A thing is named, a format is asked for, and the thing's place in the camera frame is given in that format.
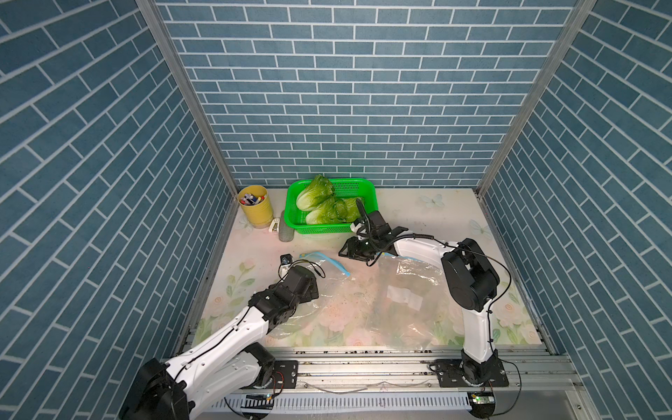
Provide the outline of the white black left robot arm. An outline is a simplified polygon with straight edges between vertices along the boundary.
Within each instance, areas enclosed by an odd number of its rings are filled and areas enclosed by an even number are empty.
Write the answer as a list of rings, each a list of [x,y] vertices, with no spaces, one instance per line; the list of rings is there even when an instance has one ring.
[[[275,357],[262,345],[273,329],[318,298],[325,271],[297,260],[279,280],[255,293],[231,322],[201,344],[166,362],[138,370],[119,411],[121,419],[195,419],[234,391],[262,387],[274,375]]]

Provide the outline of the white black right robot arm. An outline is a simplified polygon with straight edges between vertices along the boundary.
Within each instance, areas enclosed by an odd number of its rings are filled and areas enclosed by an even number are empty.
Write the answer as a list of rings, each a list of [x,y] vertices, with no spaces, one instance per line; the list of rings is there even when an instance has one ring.
[[[465,339],[461,368],[466,382],[480,386],[500,372],[495,349],[491,307],[497,301],[500,277],[477,241],[441,241],[406,227],[392,229],[378,211],[362,213],[352,225],[353,236],[339,251],[340,257],[377,263],[384,254],[406,257],[440,269],[453,300],[461,307]]]

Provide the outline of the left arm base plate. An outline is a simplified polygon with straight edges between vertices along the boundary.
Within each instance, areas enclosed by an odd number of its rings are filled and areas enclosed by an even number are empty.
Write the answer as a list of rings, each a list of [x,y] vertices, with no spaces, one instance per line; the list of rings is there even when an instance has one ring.
[[[261,377],[243,390],[293,390],[297,386],[299,362],[296,360],[276,360],[272,369],[262,368]]]

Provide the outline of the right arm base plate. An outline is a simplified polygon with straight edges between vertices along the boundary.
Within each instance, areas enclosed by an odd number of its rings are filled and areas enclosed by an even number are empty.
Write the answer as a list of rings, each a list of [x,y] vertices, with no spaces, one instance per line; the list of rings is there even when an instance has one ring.
[[[464,362],[460,359],[438,359],[428,364],[437,376],[439,387],[454,388],[507,388],[509,378],[502,361],[494,358],[485,363]]]

